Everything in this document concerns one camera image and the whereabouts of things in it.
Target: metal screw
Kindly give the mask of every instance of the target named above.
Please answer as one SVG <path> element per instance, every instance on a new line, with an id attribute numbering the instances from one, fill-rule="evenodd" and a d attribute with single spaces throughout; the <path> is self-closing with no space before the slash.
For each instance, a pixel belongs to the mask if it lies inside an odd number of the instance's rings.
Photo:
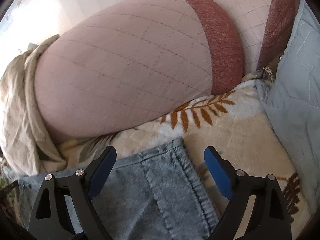
<path id="1" fill-rule="evenodd" d="M 243 170 L 237 170 L 236 174 L 242 177 L 245 175 L 245 172 Z"/>
<path id="2" fill-rule="evenodd" d="M 48 174 L 47 176 L 45 176 L 45 180 L 50 180 L 52 179 L 52 174 Z"/>
<path id="3" fill-rule="evenodd" d="M 273 174 L 268 174 L 268 179 L 270 180 L 275 180 L 276 177 Z"/>
<path id="4" fill-rule="evenodd" d="M 77 176 L 81 176 L 82 174 L 84 174 L 84 170 L 77 170 L 76 171 Z"/>

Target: black clamp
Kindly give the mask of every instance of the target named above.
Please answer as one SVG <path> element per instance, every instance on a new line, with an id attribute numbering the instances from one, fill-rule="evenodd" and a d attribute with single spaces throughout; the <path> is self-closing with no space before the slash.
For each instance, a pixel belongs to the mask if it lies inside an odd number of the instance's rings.
<path id="1" fill-rule="evenodd" d="M 208 240 L 233 240 L 250 195 L 256 195 L 251 218 L 241 240 L 291 240 L 290 217 L 276 177 L 247 175 L 235 170 L 212 147 L 204 152 L 205 163 L 221 194 L 229 204 Z"/>
<path id="2" fill-rule="evenodd" d="M 91 200 L 101 192 L 115 162 L 116 150 L 108 146 L 85 170 L 64 178 L 48 174 L 32 209 L 29 232 L 38 240 L 112 240 Z M 75 234 L 65 195 L 72 198 L 83 233 Z"/>

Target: grid pattern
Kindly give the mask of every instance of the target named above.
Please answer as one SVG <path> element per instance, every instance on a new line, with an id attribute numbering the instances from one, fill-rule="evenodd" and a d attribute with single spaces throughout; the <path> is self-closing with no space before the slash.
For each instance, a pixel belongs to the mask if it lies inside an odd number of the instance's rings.
<path id="1" fill-rule="evenodd" d="M 206 35 L 185 0 L 127 0 L 100 11 L 52 44 L 35 76 L 57 141 L 125 130 L 211 88 Z"/>
<path id="2" fill-rule="evenodd" d="M 214 0 L 236 25 L 244 48 L 244 74 L 257 69 L 271 0 Z"/>

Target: bedding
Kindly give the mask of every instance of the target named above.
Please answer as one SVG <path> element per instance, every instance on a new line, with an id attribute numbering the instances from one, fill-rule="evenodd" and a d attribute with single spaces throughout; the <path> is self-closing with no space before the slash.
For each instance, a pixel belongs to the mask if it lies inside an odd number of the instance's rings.
<path id="1" fill-rule="evenodd" d="M 300 0 L 214 0 L 237 27 L 244 48 L 244 74 L 268 65 L 289 40 Z"/>
<path id="2" fill-rule="evenodd" d="M 236 27 L 212 0 L 127 0 L 41 56 L 36 101 L 55 143 L 132 128 L 240 83 Z"/>
<path id="3" fill-rule="evenodd" d="M 65 177 L 75 171 L 54 175 Z M 44 176 L 19 180 L 18 201 L 26 228 Z M 75 232 L 80 233 L 71 198 L 66 200 Z M 207 239 L 219 221 L 181 138 L 117 160 L 92 204 L 113 239 Z"/>
<path id="4" fill-rule="evenodd" d="M 233 91 L 219 96 L 194 99 L 168 115 L 135 128 L 89 140 L 73 139 L 58 145 L 57 150 L 60 158 L 66 161 L 66 167 L 75 168 L 89 164 L 110 144 L 117 149 L 118 158 L 124 158 L 179 136 L 183 137 L 189 158 L 220 214 L 228 202 L 220 195 L 204 164 L 204 149 L 209 145 L 213 145 L 236 169 L 243 169 L 249 175 L 264 177 L 273 173 L 288 206 L 293 238 L 299 235 L 310 219 L 309 206 L 300 189 L 300 178 L 260 105 L 254 80 L 241 83 Z M 48 162 L 45 155 L 32 154 L 40 162 Z M 238 236 L 245 228 L 245 224 L 240 226 Z"/>
<path id="5" fill-rule="evenodd" d="M 33 87 L 37 59 L 57 38 L 53 36 L 33 52 L 17 56 L 0 80 L 0 145 L 5 160 L 18 174 L 57 171 L 66 166 L 42 122 Z"/>
<path id="6" fill-rule="evenodd" d="M 301 0 L 272 88 L 256 82 L 272 127 L 295 166 L 312 214 L 320 205 L 320 24 Z"/>

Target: denim fabric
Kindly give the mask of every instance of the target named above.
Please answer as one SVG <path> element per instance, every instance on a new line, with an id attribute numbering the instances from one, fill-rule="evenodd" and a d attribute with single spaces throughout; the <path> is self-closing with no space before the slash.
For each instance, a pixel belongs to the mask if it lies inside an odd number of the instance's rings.
<path id="1" fill-rule="evenodd" d="M 54 175 L 64 177 L 73 172 Z M 19 180 L 18 199 L 26 227 L 44 176 Z M 75 231 L 82 232 L 71 198 L 66 198 Z M 92 203 L 115 240 L 203 240 L 218 223 L 181 138 L 117 160 L 101 194 Z"/>

